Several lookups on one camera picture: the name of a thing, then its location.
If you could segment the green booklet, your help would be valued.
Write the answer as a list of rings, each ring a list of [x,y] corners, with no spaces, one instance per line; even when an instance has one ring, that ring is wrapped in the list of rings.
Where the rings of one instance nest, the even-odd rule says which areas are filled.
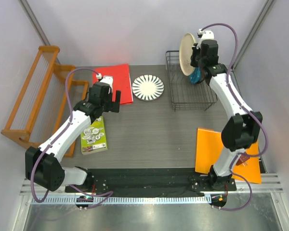
[[[108,149],[104,118],[100,116],[80,135],[81,153],[83,155],[106,151]]]

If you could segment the blue polka dot plate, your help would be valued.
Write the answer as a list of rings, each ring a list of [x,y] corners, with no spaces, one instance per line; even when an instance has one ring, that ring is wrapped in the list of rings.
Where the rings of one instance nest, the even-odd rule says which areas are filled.
[[[191,84],[199,84],[203,81],[199,67],[194,69],[193,73],[189,76],[189,80]]]

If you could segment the white blue striped plate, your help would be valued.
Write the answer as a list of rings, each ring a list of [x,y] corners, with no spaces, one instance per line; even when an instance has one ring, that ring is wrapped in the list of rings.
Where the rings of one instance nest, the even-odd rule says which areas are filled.
[[[134,96],[146,102],[158,99],[164,88],[163,81],[155,75],[141,75],[131,85]]]

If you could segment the cream plate with twig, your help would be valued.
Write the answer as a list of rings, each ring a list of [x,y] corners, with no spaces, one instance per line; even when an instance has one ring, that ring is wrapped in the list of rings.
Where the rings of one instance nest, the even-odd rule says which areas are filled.
[[[193,53],[193,45],[196,43],[195,37],[191,33],[186,33],[179,47],[179,63],[180,68],[185,76],[191,75],[195,68],[191,65],[191,56]]]

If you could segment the orange folder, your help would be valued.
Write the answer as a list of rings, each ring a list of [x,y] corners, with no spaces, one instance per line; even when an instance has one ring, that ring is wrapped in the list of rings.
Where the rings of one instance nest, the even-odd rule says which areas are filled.
[[[210,167],[218,160],[223,149],[221,133],[205,128],[197,129],[195,172],[208,174]],[[261,184],[259,158],[252,157],[244,164],[236,165],[233,172],[250,183]]]

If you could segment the small brown block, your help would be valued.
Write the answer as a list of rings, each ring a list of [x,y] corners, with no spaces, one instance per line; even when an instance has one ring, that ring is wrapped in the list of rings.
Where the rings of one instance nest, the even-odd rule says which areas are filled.
[[[240,165],[247,166],[248,165],[247,161],[249,159],[250,159],[249,156],[247,156],[246,154],[242,154],[240,158],[238,159],[238,161],[236,162],[236,166],[240,166]]]

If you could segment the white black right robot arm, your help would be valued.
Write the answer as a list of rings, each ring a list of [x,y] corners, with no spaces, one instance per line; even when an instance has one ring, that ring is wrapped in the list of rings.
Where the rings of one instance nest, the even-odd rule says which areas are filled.
[[[234,165],[257,141],[263,119],[260,112],[245,104],[226,66],[218,60],[217,41],[205,39],[192,45],[191,66],[199,68],[201,79],[216,93],[228,117],[221,132],[222,152],[208,173],[208,185],[213,190],[223,190],[229,183]]]

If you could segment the red folder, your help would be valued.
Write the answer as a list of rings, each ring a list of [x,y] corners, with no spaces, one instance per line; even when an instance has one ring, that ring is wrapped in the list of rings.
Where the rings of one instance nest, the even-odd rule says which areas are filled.
[[[116,91],[121,91],[120,104],[133,103],[131,90],[130,68],[128,64],[114,66],[103,66],[96,68],[95,71],[102,76],[111,76],[113,78],[112,101],[115,101]]]

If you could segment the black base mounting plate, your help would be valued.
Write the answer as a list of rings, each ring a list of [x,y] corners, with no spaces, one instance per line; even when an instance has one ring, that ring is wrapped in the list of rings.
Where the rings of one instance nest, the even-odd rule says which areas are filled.
[[[192,197],[217,190],[206,174],[193,168],[91,168],[83,185],[86,193],[113,192],[113,197]]]

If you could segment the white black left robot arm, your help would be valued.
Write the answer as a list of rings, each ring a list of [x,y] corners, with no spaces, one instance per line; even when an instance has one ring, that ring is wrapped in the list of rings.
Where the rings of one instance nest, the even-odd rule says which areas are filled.
[[[25,174],[31,182],[49,191],[56,191],[62,185],[76,185],[82,192],[88,192],[93,180],[80,167],[63,168],[60,162],[78,136],[104,112],[119,112],[120,94],[113,92],[113,78],[106,76],[89,88],[88,100],[79,101],[71,116],[44,143],[25,152]]]

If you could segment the orange wooden rack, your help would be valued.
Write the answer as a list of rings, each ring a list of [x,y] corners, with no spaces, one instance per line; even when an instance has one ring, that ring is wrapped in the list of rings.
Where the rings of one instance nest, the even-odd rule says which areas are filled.
[[[66,91],[79,89],[84,98],[89,82],[74,80],[68,73],[74,65],[59,64],[57,46],[39,46],[32,67],[24,81],[2,135],[24,149],[38,147],[52,136],[69,114]]]

